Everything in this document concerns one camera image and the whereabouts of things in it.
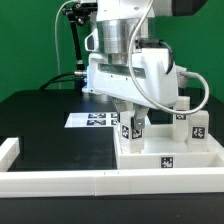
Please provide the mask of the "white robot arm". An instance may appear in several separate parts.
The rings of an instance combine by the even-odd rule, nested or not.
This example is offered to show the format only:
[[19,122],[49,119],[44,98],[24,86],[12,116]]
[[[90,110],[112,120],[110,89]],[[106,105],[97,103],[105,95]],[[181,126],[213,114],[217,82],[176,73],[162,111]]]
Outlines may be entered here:
[[170,46],[150,36],[150,26],[157,16],[194,15],[207,1],[81,0],[81,6],[94,15],[94,28],[85,39],[90,52],[89,88],[116,99],[118,112],[132,103],[133,128],[144,128],[151,108],[176,115],[190,115],[202,108],[174,108],[185,80],[202,76],[177,66]]

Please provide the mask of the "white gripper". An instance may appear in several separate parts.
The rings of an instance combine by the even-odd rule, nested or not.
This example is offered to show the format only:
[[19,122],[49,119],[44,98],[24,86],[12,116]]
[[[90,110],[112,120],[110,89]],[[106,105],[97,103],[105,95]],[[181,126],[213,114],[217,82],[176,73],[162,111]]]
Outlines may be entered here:
[[113,98],[119,114],[130,112],[134,106],[132,128],[145,128],[149,108],[172,108],[178,100],[178,67],[170,46],[162,40],[141,38],[136,41],[137,52],[125,53],[126,62],[109,61],[108,53],[99,51],[95,35],[85,40],[89,55],[87,77],[89,88]]

